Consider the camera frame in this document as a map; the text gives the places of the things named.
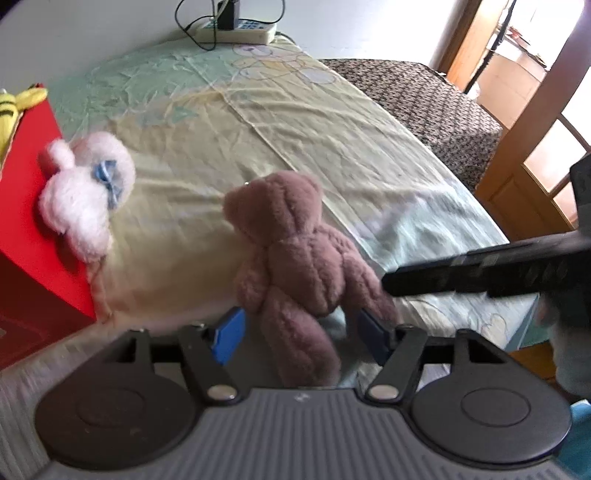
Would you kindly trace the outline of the person's right hand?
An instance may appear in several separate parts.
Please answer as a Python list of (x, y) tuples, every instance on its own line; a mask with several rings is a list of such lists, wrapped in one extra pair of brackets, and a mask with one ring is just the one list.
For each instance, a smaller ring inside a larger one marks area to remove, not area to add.
[(590, 400), (590, 311), (578, 301), (542, 294), (536, 323), (549, 331), (557, 383), (570, 394)]

